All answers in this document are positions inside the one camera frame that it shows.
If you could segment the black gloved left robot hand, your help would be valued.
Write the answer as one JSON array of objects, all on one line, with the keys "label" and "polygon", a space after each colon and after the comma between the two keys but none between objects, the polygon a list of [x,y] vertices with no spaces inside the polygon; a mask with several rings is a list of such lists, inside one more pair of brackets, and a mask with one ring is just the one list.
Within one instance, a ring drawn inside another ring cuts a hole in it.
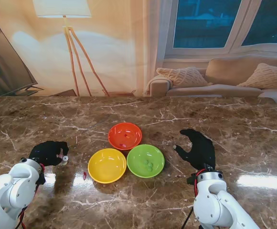
[{"label": "black gloved left robot hand", "polygon": [[69,147],[64,141],[46,141],[33,147],[29,159],[46,166],[56,166],[67,156]]}]

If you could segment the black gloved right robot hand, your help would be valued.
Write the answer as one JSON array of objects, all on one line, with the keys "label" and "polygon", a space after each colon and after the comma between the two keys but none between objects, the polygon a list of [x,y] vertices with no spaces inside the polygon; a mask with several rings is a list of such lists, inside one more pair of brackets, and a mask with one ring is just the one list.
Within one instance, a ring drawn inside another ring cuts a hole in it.
[{"label": "black gloved right robot hand", "polygon": [[182,160],[189,162],[197,170],[209,167],[215,170],[216,162],[213,142],[194,129],[183,129],[180,134],[187,136],[192,143],[189,152],[186,152],[179,145],[174,146],[174,150]]}]

